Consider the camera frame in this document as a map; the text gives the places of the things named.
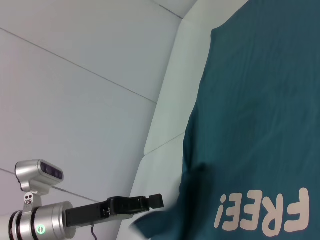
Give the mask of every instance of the green led light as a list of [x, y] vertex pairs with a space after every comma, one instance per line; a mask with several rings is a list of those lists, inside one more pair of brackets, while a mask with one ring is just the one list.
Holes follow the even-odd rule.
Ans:
[[38, 225], [36, 227], [36, 232], [38, 234], [45, 234], [46, 233], [46, 227], [44, 225]]

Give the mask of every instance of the white letter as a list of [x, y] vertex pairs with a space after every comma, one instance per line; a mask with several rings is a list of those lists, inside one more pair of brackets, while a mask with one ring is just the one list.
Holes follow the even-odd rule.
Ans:
[[244, 212], [246, 214], [252, 214], [252, 220], [242, 219], [240, 227], [244, 230], [254, 231], [258, 227], [260, 207], [262, 201], [262, 191], [250, 190], [248, 191], [248, 199], [255, 199], [254, 204], [248, 204], [244, 206]]
[[288, 206], [288, 214], [300, 214], [299, 220], [286, 221], [284, 230], [288, 233], [305, 230], [309, 225], [310, 201], [309, 193], [306, 188], [299, 191], [300, 202], [292, 203]]
[[[282, 196], [282, 194], [279, 194], [276, 197], [276, 208], [269, 197], [265, 197], [262, 200], [262, 204], [268, 211], [268, 214], [265, 216], [262, 222], [262, 231], [267, 237], [278, 236], [280, 233], [282, 216], [284, 213], [284, 197]], [[269, 224], [273, 219], [275, 220], [274, 230], [271, 230], [269, 228]]]
[[232, 193], [229, 196], [230, 202], [235, 202], [235, 205], [226, 209], [227, 216], [233, 216], [233, 221], [225, 221], [222, 229], [225, 231], [234, 231], [239, 226], [240, 207], [241, 207], [242, 194]]
[[[227, 199], [227, 196], [226, 195], [222, 195], [221, 198], [220, 198], [220, 202], [223, 204]], [[223, 205], [220, 205], [219, 206], [219, 209], [218, 209], [218, 212], [216, 214], [216, 217], [215, 217], [215, 221], [214, 221], [214, 227], [215, 228], [218, 228], [219, 227], [219, 224], [220, 224], [220, 220], [221, 220], [221, 217], [222, 217], [222, 214], [224, 213], [224, 206]]]

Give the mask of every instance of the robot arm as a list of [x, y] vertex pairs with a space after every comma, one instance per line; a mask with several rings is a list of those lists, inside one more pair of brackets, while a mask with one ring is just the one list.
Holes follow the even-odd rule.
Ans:
[[164, 207], [162, 196], [111, 197], [107, 201], [73, 208], [68, 201], [42, 206], [41, 196], [64, 179], [63, 171], [44, 161], [18, 162], [15, 175], [24, 195], [22, 211], [0, 216], [0, 240], [72, 239], [76, 228], [126, 220], [135, 214]]

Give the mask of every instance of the teal t-shirt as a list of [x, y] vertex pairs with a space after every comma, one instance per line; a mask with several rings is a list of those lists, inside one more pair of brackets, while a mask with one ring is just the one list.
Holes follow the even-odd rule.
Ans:
[[183, 147], [178, 203], [136, 223], [147, 237], [320, 238], [319, 0], [250, 0], [212, 30]]

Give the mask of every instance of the black cable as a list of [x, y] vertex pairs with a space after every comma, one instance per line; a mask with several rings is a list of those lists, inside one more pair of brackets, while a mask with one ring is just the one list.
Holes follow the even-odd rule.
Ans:
[[94, 233], [94, 227], [95, 227], [95, 225], [92, 225], [92, 226], [91, 226], [91, 233], [92, 233], [92, 236], [94, 237], [94, 240], [97, 240], [98, 238], [97, 238], [97, 236], [96, 236], [95, 233]]

